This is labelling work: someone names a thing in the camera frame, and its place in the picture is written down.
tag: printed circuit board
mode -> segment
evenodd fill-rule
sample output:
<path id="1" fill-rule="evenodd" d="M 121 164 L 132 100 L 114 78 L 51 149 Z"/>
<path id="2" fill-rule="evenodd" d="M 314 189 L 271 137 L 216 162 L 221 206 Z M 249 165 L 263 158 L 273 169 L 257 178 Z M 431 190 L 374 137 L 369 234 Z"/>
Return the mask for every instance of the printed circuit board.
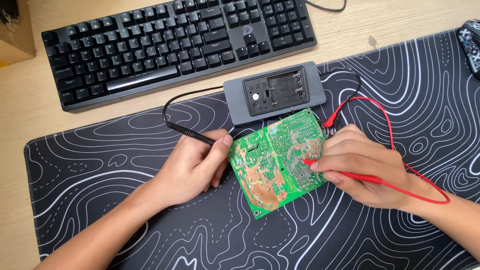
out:
<path id="1" fill-rule="evenodd" d="M 322 156 L 324 142 L 307 108 L 232 143 L 228 159 L 255 219 L 326 183 L 303 164 Z"/>

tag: red probe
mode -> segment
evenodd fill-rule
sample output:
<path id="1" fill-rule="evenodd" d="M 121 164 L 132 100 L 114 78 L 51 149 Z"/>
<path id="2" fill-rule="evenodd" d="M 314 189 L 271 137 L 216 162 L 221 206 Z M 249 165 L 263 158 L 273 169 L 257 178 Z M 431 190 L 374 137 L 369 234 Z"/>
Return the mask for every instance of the red probe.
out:
<path id="1" fill-rule="evenodd" d="M 390 124 L 390 119 L 388 118 L 388 115 L 386 113 L 386 111 L 383 109 L 383 107 L 375 100 L 371 99 L 371 98 L 367 98 L 367 97 L 352 97 L 351 99 L 366 99 L 366 100 L 369 100 L 371 102 L 373 102 L 375 105 L 377 105 L 377 107 L 379 107 L 382 112 L 384 113 L 385 115 L 385 118 L 387 120 L 387 124 L 388 124 L 388 131 L 390 132 L 390 146 L 392 148 L 392 150 L 395 150 L 395 147 L 393 145 L 393 133 L 392 133 L 392 125 Z M 333 125 L 333 121 L 335 119 L 335 117 L 337 117 L 337 114 L 340 110 L 340 108 L 342 107 L 342 105 L 346 102 L 346 101 L 343 101 L 340 106 L 338 106 L 338 108 L 335 110 L 335 112 L 330 116 L 330 118 L 325 121 L 323 123 L 323 126 L 324 127 L 330 127 L 331 125 Z M 308 165 L 308 166 L 311 166 L 314 162 L 316 162 L 316 160 L 303 160 L 303 163 Z M 393 184 L 390 184 L 389 182 L 385 182 L 383 181 L 381 178 L 378 178 L 376 176 L 372 176 L 372 175 L 363 175 L 363 174 L 356 174 L 356 173 L 352 173 L 352 172 L 341 172 L 342 174 L 344 174 L 345 176 L 347 177 L 350 177 L 350 178 L 353 178 L 353 179 L 357 179 L 357 180 L 361 180 L 361 181 L 366 181 L 366 182 L 370 182 L 370 183 L 374 183 L 374 184 L 384 184 L 388 187 L 391 187 L 392 189 L 395 189 L 401 193 L 404 193 L 404 194 L 407 194 L 408 196 L 411 196 L 411 197 L 414 197 L 414 198 L 417 198 L 417 199 L 420 199 L 420 200 L 423 200 L 423 201 L 426 201 L 426 202 L 430 202 L 430 203 L 434 203 L 434 204 L 448 204 L 450 203 L 450 198 L 448 197 L 448 195 L 442 190 L 440 189 L 439 187 L 437 187 L 432 181 L 430 181 L 427 177 L 421 175 L 419 172 L 417 172 L 416 170 L 412 169 L 410 166 L 408 166 L 407 164 L 403 163 L 403 165 L 405 167 L 407 167 L 408 169 L 410 169 L 412 172 L 414 172 L 416 175 L 418 175 L 421 179 L 425 180 L 427 183 L 429 183 L 430 185 L 432 185 L 436 190 L 438 190 L 438 192 L 440 192 L 446 199 L 446 201 L 437 201 L 437 200 L 432 200 L 432 199 L 428 199 L 428 198 L 425 198 L 423 196 L 420 196 L 420 195 L 417 195 L 417 194 L 414 194 L 414 193 L 411 193 L 409 191 L 406 191 L 404 189 L 401 189 L 399 188 L 398 186 L 395 186 Z"/>

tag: keyboard logo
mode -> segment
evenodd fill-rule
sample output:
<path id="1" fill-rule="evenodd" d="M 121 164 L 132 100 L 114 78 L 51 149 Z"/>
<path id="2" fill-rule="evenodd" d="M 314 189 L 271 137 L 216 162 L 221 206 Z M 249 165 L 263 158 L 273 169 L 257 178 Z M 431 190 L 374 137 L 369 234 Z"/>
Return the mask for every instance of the keyboard logo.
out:
<path id="1" fill-rule="evenodd" d="M 243 35 L 246 36 L 248 34 L 251 34 L 253 32 L 253 27 L 250 25 L 246 25 L 243 27 Z"/>

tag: spacebar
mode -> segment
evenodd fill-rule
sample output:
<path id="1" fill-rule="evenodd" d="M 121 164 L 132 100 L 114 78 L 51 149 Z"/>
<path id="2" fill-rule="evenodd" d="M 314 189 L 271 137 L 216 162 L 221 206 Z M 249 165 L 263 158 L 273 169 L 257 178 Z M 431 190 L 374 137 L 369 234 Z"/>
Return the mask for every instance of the spacebar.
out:
<path id="1" fill-rule="evenodd" d="M 107 82 L 107 90 L 109 93 L 113 94 L 159 81 L 165 81 L 178 76 L 180 76 L 180 72 L 178 71 L 177 66 L 174 65 L 137 76 Z"/>

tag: desk mat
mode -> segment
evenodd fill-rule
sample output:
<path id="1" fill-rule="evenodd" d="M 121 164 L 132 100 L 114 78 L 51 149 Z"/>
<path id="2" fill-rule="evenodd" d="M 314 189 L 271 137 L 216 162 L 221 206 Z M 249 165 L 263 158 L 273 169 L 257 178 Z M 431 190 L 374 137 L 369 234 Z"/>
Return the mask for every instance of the desk mat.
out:
<path id="1" fill-rule="evenodd" d="M 318 66 L 361 75 L 359 95 L 389 113 L 404 161 L 441 188 L 480 200 L 480 81 L 454 30 Z M 322 77 L 326 118 L 357 87 L 355 76 Z M 238 138 L 265 126 L 235 129 L 222 92 L 171 105 L 169 118 L 202 132 L 225 128 Z M 100 218 L 162 167 L 179 134 L 161 109 L 38 138 L 25 149 L 40 258 Z M 354 100 L 343 119 L 388 145 L 383 114 Z M 111 269 L 468 269 L 479 263 L 419 217 L 366 207 L 325 184 L 255 220 L 227 169 L 219 188 L 145 223 Z"/>

